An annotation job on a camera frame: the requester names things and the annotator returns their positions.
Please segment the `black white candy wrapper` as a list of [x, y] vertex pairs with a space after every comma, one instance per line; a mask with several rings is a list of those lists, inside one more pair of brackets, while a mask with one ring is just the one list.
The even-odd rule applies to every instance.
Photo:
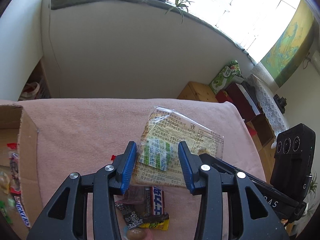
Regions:
[[131, 204], [115, 202], [116, 208], [121, 212], [128, 229], [134, 229], [143, 224], [143, 219]]

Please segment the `packed brown egg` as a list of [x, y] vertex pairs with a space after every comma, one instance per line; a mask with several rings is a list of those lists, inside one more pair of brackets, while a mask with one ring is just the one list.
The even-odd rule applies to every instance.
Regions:
[[133, 228], [125, 230], [125, 239], [128, 240], [151, 240], [153, 239], [152, 233], [149, 229]]

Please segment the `Chinese Snickers bar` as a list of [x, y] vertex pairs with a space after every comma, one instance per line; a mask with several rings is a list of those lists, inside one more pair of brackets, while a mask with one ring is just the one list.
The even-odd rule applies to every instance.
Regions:
[[160, 216], [165, 214], [164, 192], [154, 186], [144, 187], [145, 212], [144, 216]]

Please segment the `yellow candy packet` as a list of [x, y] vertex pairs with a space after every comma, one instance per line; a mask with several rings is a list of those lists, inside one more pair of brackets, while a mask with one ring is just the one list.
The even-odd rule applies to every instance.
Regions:
[[151, 215], [148, 217], [143, 217], [143, 223], [138, 227], [167, 231], [169, 228], [169, 220], [170, 217], [168, 213], [162, 215]]

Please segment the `clear bread bag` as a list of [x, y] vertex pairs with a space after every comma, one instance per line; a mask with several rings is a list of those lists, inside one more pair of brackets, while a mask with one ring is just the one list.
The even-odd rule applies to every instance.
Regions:
[[223, 136], [172, 109], [157, 106], [140, 137], [131, 184], [185, 187], [178, 158], [182, 141], [192, 154], [222, 158]]

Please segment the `red-sealed dried fruit bag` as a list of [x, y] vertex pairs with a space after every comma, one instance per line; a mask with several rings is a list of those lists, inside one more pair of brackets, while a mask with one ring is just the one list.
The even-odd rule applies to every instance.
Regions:
[[117, 197], [116, 202], [129, 204], [129, 205], [140, 205], [145, 202], [146, 199], [145, 187], [143, 186], [130, 186], [124, 195]]

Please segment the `Snickers bar in box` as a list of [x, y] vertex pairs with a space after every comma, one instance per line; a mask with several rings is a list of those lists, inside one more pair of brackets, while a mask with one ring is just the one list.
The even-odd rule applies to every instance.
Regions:
[[31, 224], [29, 221], [29, 218], [25, 212], [25, 209], [23, 207], [23, 204], [21, 202], [20, 196], [14, 196], [15, 205], [18, 213], [20, 214], [21, 219], [23, 220], [26, 227], [31, 228]]

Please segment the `red-topped snack bag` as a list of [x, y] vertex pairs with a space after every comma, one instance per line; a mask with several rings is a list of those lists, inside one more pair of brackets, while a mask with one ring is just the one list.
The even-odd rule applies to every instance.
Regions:
[[19, 170], [18, 170], [18, 162], [19, 162], [19, 154], [17, 151], [16, 143], [8, 143], [7, 148], [9, 149], [9, 162], [10, 162], [10, 193], [13, 195], [20, 195], [20, 179], [19, 179]]

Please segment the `packed egg in box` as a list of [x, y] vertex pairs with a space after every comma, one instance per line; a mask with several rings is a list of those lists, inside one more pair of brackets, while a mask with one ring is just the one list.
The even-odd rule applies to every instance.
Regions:
[[0, 187], [4, 194], [9, 194], [10, 192], [10, 179], [8, 175], [1, 171], [0, 172]]

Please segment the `cardboard box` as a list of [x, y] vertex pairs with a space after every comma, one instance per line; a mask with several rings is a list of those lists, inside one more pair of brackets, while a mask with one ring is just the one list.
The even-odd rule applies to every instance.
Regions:
[[22, 106], [1, 105], [1, 171], [10, 181], [8, 143], [16, 143], [19, 154], [20, 195], [4, 194], [1, 190], [1, 239], [26, 239], [31, 228], [25, 226], [15, 205], [20, 196], [31, 227], [43, 205], [37, 176], [38, 129]]

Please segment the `dark red box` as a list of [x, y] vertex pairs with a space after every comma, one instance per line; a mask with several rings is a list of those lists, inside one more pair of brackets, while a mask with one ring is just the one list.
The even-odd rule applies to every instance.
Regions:
[[241, 84], [232, 82], [225, 89], [220, 90], [215, 97], [219, 103], [232, 103], [245, 122], [249, 122], [261, 114], [257, 100], [252, 98]]

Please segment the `wooden cabinet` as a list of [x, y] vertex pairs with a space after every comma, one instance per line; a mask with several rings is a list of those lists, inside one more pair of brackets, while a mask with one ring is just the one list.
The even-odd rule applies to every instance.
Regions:
[[190, 81], [178, 95], [180, 100], [217, 102], [215, 94], [208, 85]]

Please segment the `green tissue box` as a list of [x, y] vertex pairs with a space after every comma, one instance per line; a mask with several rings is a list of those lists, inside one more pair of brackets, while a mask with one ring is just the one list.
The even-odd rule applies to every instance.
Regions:
[[242, 73], [238, 61], [232, 60], [220, 70], [217, 76], [213, 78], [209, 86], [216, 95], [235, 76], [242, 77]]

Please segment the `stone window sill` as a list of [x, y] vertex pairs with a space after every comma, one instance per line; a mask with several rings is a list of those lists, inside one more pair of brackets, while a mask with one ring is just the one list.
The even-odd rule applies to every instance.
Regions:
[[[177, 8], [171, 6], [169, 3], [161, 2], [158, 0], [50, 0], [49, 7], [52, 10], [59, 10], [59, 9], [67, 8], [67, 7], [73, 7], [76, 5], [89, 4], [89, 3], [95, 3], [95, 2], [109, 2], [109, 1], [121, 1], [121, 2], [135, 3], [135, 4], [144, 4], [144, 5], [149, 5], [151, 7], [155, 7], [158, 9], [163, 9], [165, 11], [171, 9], [172, 12], [174, 12], [174, 13], [177, 13], [177, 14], [180, 13]], [[198, 17], [196, 17], [186, 11], [183, 13], [183, 17], [189, 18], [189, 19], [215, 31], [217, 34], [224, 37], [226, 40], [228, 40], [234, 46], [236, 46], [236, 48], [240, 49], [254, 65], [257, 64], [256, 61], [251, 57], [251, 55], [249, 55], [249, 53], [242, 46], [240, 46], [240, 44], [233, 41], [229, 36], [227, 36], [225, 33], [220, 31], [216, 27], [210, 25], [209, 23], [201, 20], [200, 18], [198, 18]]]

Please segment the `yellow green wall map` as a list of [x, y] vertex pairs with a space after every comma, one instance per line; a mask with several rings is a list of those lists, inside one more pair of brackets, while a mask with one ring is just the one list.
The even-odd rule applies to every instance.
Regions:
[[272, 77], [272, 85], [281, 87], [296, 71], [309, 51], [314, 37], [313, 13], [304, 0], [280, 38], [260, 61]]

